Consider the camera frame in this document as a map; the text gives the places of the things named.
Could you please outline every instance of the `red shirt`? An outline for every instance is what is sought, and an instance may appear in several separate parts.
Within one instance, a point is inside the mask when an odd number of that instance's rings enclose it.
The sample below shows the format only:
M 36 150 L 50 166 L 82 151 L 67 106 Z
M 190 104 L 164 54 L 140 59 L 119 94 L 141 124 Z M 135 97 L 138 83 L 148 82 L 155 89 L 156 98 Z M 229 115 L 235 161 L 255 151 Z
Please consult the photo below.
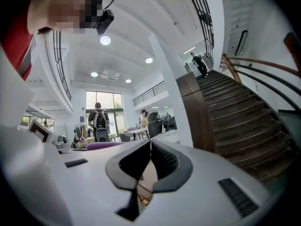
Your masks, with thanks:
M 29 34 L 27 29 L 28 8 L 29 3 L 24 12 L 18 14 L 11 20 L 5 32 L 5 36 L 1 40 L 4 52 L 17 72 L 19 72 L 21 68 L 32 40 L 32 35 Z M 32 65 L 29 64 L 26 71 L 21 75 L 24 80 L 27 79 L 31 68 Z

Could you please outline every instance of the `person in black clothing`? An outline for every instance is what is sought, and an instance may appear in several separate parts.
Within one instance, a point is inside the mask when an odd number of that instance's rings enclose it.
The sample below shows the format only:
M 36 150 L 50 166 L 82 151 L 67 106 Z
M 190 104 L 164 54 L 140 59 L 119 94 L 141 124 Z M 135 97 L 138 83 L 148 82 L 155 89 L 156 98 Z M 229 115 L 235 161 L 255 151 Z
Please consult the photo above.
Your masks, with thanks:
M 95 110 L 90 113 L 89 118 L 88 118 L 88 125 L 93 127 L 93 135 L 94 135 L 95 142 L 97 142 L 96 130 L 101 127 L 106 128 L 106 125 L 110 124 L 108 114 L 106 112 L 103 112 L 101 107 L 102 107 L 102 105 L 99 102 L 97 102 L 95 104 Z M 96 117 L 96 114 L 98 114 L 97 128 L 94 127 L 94 125 L 93 125 L 93 120 Z
M 201 74 L 207 78 L 207 68 L 206 65 L 202 62 L 202 59 L 199 56 L 195 56 L 194 53 L 191 53 L 192 61 L 197 63 L 198 70 L 201 72 Z

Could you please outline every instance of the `curved ceiling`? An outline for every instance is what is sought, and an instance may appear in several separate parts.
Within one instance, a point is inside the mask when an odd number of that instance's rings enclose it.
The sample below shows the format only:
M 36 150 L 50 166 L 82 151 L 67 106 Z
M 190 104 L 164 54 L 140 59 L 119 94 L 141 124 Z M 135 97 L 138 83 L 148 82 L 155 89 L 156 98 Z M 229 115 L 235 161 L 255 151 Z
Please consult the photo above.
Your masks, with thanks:
M 110 1 L 103 0 L 103 7 Z M 69 47 L 72 81 L 133 88 L 158 68 L 148 41 L 151 33 L 175 54 L 204 40 L 190 0 L 115 0 L 110 9 L 115 20 L 104 34 L 111 38 L 110 45 L 102 45 L 94 30 L 63 34 L 62 43 Z M 154 58 L 151 64 L 145 62 L 148 57 Z M 116 80 L 108 80 L 106 76 L 92 78 L 90 74 L 94 71 L 114 74 Z

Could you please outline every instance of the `wooden stair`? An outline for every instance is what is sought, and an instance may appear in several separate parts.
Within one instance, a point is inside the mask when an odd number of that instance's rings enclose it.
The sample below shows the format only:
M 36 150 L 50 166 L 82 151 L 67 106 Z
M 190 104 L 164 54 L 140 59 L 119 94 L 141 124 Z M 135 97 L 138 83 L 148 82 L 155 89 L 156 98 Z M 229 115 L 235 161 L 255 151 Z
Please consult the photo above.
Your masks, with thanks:
M 215 152 L 259 181 L 281 176 L 296 154 L 275 112 L 232 78 L 216 71 L 208 74 L 197 80 L 210 113 Z

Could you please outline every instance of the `balcony railing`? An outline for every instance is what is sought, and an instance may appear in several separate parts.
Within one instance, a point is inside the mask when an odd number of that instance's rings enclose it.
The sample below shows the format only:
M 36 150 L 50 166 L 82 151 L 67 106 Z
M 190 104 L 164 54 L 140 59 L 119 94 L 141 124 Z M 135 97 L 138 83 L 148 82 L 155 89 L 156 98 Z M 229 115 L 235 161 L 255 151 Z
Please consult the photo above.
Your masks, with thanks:
M 201 23 L 203 36 L 205 39 L 206 53 L 211 61 L 214 61 L 214 35 L 212 27 L 212 19 L 207 0 L 191 0 L 198 14 Z
M 134 106 L 152 98 L 155 97 L 156 95 L 164 92 L 166 89 L 166 84 L 165 82 L 161 82 L 160 84 L 154 86 L 153 88 L 149 89 L 148 91 L 144 92 L 142 95 L 138 96 L 133 100 Z
M 70 91 L 69 91 L 69 88 L 68 88 L 68 85 L 66 82 L 64 68 L 63 68 L 61 38 L 62 38 L 62 32 L 53 31 L 53 49 L 55 52 L 55 64 L 56 64 L 57 71 L 60 76 L 60 80 L 62 82 L 63 88 L 66 92 L 66 95 L 67 95 L 69 101 L 71 101 L 71 94 L 70 94 Z
M 222 62 L 221 64 L 224 64 L 224 65 L 221 65 L 221 68 L 224 68 L 224 69 L 229 69 L 233 78 L 239 82 L 239 83 L 242 83 L 240 77 L 239 77 L 239 74 L 242 74 L 244 76 L 247 76 L 249 77 L 250 79 L 264 85 L 265 87 L 269 88 L 270 90 L 272 90 L 274 93 L 276 93 L 277 95 L 279 95 L 280 97 L 282 97 L 282 99 L 284 99 L 294 110 L 296 113 L 298 114 L 301 114 L 301 107 L 299 105 L 297 105 L 293 100 L 292 98 L 290 98 L 287 94 L 283 93 L 282 91 L 278 90 L 277 88 L 275 88 L 274 86 L 272 86 L 271 84 L 259 79 L 256 77 L 256 75 L 258 74 L 262 74 L 262 75 L 265 75 L 283 85 L 285 85 L 287 88 L 289 88 L 290 90 L 294 91 L 298 96 L 301 97 L 301 90 L 298 89 L 296 86 L 294 86 L 293 84 L 291 84 L 289 81 L 287 80 L 284 80 L 284 79 L 281 79 L 279 78 L 278 76 L 274 75 L 274 74 L 271 74 L 271 73 L 268 73 L 264 70 L 261 70 L 261 69 L 257 69 L 257 68 L 253 68 L 251 66 L 245 66 L 245 65 L 239 65 L 239 64 L 236 64 L 236 63 L 233 63 L 231 60 L 233 61 L 246 61 L 246 62 L 253 62 L 253 63 L 257 63 L 257 64 L 262 64 L 262 65 L 265 65 L 265 66 L 269 66 L 269 67 L 272 67 L 272 68 L 276 68 L 276 69 L 279 69 L 281 71 L 286 71 L 296 77 L 299 77 L 301 78 L 301 73 L 299 71 L 296 71 L 296 70 L 293 70 L 291 68 L 288 68 L 288 67 L 285 67 L 283 65 L 278 65 L 278 64 L 275 64 L 275 63 L 271 63 L 271 62 L 266 62 L 266 61 L 262 61 L 262 60 L 257 60 L 257 59 L 249 59 L 249 58 L 238 58 L 238 57 L 227 57 L 226 54 L 223 54 L 222 55 Z M 240 71 L 238 70 L 237 68 L 243 68 L 245 69 L 246 71 L 252 71 L 254 73 L 255 76 L 253 75 L 250 75 L 249 73 L 246 73 L 243 72 L 243 71 Z

